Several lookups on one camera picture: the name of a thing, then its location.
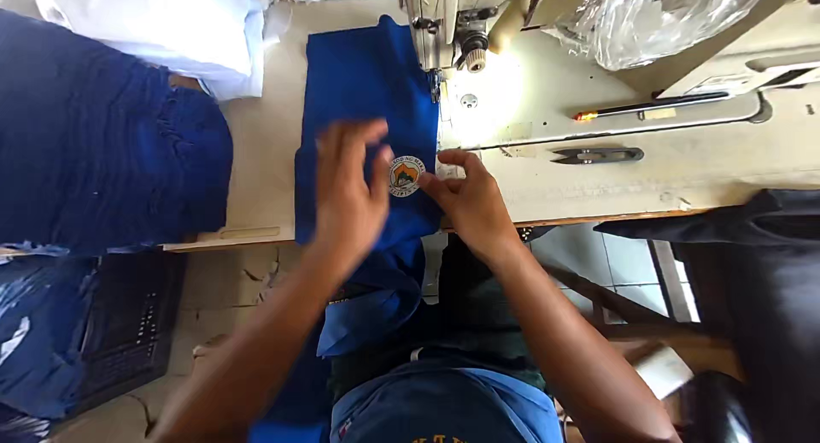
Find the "blue shirt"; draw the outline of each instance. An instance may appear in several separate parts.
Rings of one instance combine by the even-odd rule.
[[[552,400],[486,369],[405,364],[359,385],[333,407],[331,443],[562,441]]]

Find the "left hand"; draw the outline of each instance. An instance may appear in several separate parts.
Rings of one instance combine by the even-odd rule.
[[[316,238],[314,248],[354,270],[381,235],[390,204],[390,146],[373,160],[370,185],[364,179],[366,147],[387,134],[387,121],[335,122],[318,140]]]

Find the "right hand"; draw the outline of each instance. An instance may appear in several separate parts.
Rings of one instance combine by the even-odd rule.
[[[445,210],[473,254],[492,266],[521,247],[498,184],[478,156],[460,149],[444,150],[439,161],[462,166],[466,179],[439,180],[425,172],[419,186]]]

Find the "black fabric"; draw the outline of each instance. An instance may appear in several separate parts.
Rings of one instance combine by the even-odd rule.
[[[489,369],[545,389],[501,285],[456,234],[449,235],[442,253],[439,303],[420,304],[386,341],[333,357],[334,402],[357,385],[407,363],[422,347],[419,358]]]
[[[698,255],[693,261],[699,267],[708,267],[689,272],[697,299],[699,291],[707,298],[723,292],[728,334],[748,378],[755,441],[817,440],[820,190],[762,190],[743,206],[607,222],[595,229],[692,243],[682,249]]]
[[[820,244],[820,190],[764,189],[743,206],[689,217],[617,220],[596,231],[673,243]]]

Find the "embroidered patch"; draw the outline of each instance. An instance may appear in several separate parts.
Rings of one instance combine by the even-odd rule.
[[[390,194],[395,197],[412,195],[418,189],[418,177],[424,163],[415,156],[399,156],[390,166]]]

